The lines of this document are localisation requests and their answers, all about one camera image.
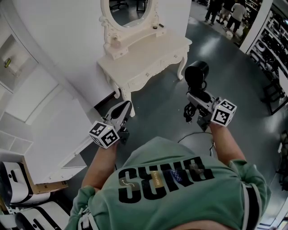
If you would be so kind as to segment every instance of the standing person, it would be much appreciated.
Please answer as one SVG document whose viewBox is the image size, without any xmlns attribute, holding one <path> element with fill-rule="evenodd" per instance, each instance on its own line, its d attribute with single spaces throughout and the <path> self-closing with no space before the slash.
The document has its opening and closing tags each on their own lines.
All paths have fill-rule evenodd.
<svg viewBox="0 0 288 230">
<path fill-rule="evenodd" d="M 205 22 L 208 22 L 210 15 L 212 14 L 210 25 L 211 26 L 214 25 L 216 15 L 217 15 L 218 11 L 221 10 L 222 4 L 223 4 L 223 0 L 210 0 L 208 12 L 205 16 Z"/>
<path fill-rule="evenodd" d="M 232 7 L 233 13 L 232 16 L 230 17 L 227 26 L 223 27 L 225 30 L 226 29 L 230 29 L 231 26 L 233 25 L 233 23 L 235 23 L 234 25 L 234 29 L 233 29 L 233 35 L 236 34 L 236 31 L 239 29 L 242 18 L 244 15 L 247 14 L 247 10 L 246 10 L 246 2 L 245 0 L 240 0 L 239 3 L 236 3 L 233 7 Z"/>
<path fill-rule="evenodd" d="M 227 20 L 229 14 L 231 13 L 231 9 L 234 6 L 234 4 L 235 4 L 235 0 L 225 0 L 224 6 L 222 7 L 222 10 L 219 15 L 219 19 L 217 19 L 216 22 L 223 25 L 224 21 Z"/>
<path fill-rule="evenodd" d="M 218 159 L 156 137 L 114 171 L 99 148 L 66 230 L 251 230 L 271 192 L 226 127 L 210 124 Z"/>
</svg>

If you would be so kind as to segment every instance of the wire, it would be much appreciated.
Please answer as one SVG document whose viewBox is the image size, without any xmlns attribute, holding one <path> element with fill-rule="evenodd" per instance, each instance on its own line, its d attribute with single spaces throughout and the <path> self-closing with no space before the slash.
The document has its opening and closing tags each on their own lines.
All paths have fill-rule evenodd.
<svg viewBox="0 0 288 230">
<path fill-rule="evenodd" d="M 186 135 L 185 137 L 183 137 L 182 139 L 180 139 L 180 141 L 182 141 L 182 140 L 183 140 L 184 138 L 186 138 L 186 137 L 192 136 L 193 134 L 200 134 L 200 133 L 207 133 L 207 134 L 211 134 L 211 135 L 212 135 L 212 133 L 209 133 L 209 132 L 194 132 L 194 133 L 190 133 L 190 134 Z"/>
<path fill-rule="evenodd" d="M 186 118 L 186 122 L 192 121 L 192 117 L 195 115 L 195 112 L 196 107 L 192 103 L 185 106 L 183 116 Z"/>
<path fill-rule="evenodd" d="M 214 141 L 212 141 L 212 145 L 211 145 L 211 147 L 209 149 L 211 157 L 213 157 L 213 151 L 212 151 L 213 145 L 214 145 Z"/>
</svg>

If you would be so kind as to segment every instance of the logo patch on shirt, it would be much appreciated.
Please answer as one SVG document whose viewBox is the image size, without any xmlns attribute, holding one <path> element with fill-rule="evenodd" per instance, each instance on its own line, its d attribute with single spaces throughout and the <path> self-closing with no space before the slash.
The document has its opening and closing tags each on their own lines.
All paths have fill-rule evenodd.
<svg viewBox="0 0 288 230">
<path fill-rule="evenodd" d="M 159 171 L 151 171 L 151 176 L 152 176 L 155 188 L 161 188 L 161 187 L 164 186 L 163 182 L 162 182 L 162 180 L 160 178 Z"/>
<path fill-rule="evenodd" d="M 174 179 L 175 179 L 177 182 L 182 181 L 182 178 L 181 178 L 181 176 L 179 175 L 179 173 L 177 172 L 177 170 L 172 169 L 172 170 L 170 170 L 170 172 L 171 172 L 172 176 L 174 177 Z"/>
</svg>

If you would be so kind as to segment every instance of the gray concrete floor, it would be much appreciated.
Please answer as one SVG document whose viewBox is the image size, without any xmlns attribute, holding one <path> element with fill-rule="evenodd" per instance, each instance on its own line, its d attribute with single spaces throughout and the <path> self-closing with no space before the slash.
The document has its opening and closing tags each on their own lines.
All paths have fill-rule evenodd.
<svg viewBox="0 0 288 230">
<path fill-rule="evenodd" d="M 210 21 L 208 23 L 204 22 L 206 14 L 207 14 L 207 6 L 200 5 L 196 1 L 191 3 L 190 14 L 189 14 L 190 19 L 189 20 L 192 20 L 194 18 L 200 22 L 203 22 L 207 26 L 210 26 L 209 25 Z M 226 36 L 226 31 L 223 30 L 223 26 L 227 25 L 227 21 L 224 22 L 224 25 L 221 25 L 218 22 L 216 22 L 216 19 L 215 19 L 214 25 L 210 26 L 210 27 L 213 30 L 217 31 L 218 33 L 222 34 L 223 36 Z M 241 23 L 240 28 L 236 32 L 238 37 L 242 36 L 243 28 L 244 28 L 243 24 Z M 230 30 L 232 31 L 233 29 L 234 29 L 234 24 L 231 26 Z"/>
<path fill-rule="evenodd" d="M 192 40 L 187 65 L 196 60 L 209 64 L 206 78 L 207 90 L 214 96 L 227 98 L 238 106 L 229 124 L 229 130 L 243 150 L 247 161 L 255 164 L 270 184 L 277 169 L 280 133 L 287 127 L 286 110 L 270 116 L 265 104 L 260 101 L 262 88 L 269 82 L 260 68 L 243 54 L 232 42 L 203 23 L 193 22 L 187 28 L 186 37 Z M 130 138 L 126 146 L 119 146 L 117 167 L 120 168 L 131 152 L 152 139 L 161 136 L 175 142 L 201 129 L 196 123 L 189 125 L 183 117 L 188 101 L 185 80 L 177 79 L 178 65 L 171 65 L 148 81 L 143 89 L 132 93 L 136 116 L 127 122 Z M 99 112 L 105 115 L 108 109 L 122 99 L 113 98 Z M 197 154 L 209 154 L 211 136 L 196 134 L 185 138 L 181 144 Z M 91 144 L 81 152 L 89 166 L 98 147 Z M 68 183 L 63 192 L 73 199 L 77 195 L 87 169 L 82 170 Z"/>
</svg>

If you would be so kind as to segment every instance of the white cabinet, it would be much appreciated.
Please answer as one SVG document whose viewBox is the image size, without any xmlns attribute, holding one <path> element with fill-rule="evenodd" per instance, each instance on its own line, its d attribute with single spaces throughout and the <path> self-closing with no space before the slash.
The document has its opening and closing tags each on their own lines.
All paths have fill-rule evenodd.
<svg viewBox="0 0 288 230">
<path fill-rule="evenodd" d="M 65 90 L 43 108 L 31 125 L 34 142 L 25 154 L 35 184 L 70 179 L 86 166 L 76 150 L 92 142 L 87 132 L 90 126 L 78 100 L 70 98 Z"/>
<path fill-rule="evenodd" d="M 82 159 L 80 154 L 78 154 L 58 171 L 55 171 L 53 175 L 49 177 L 49 182 L 62 181 L 64 180 L 64 178 L 65 180 L 69 180 L 85 167 L 86 164 L 84 160 Z"/>
<path fill-rule="evenodd" d="M 87 131 L 97 119 L 11 1 L 0 0 L 0 160 L 24 156 L 35 184 L 68 180 L 86 167 L 79 153 L 92 142 Z"/>
</svg>

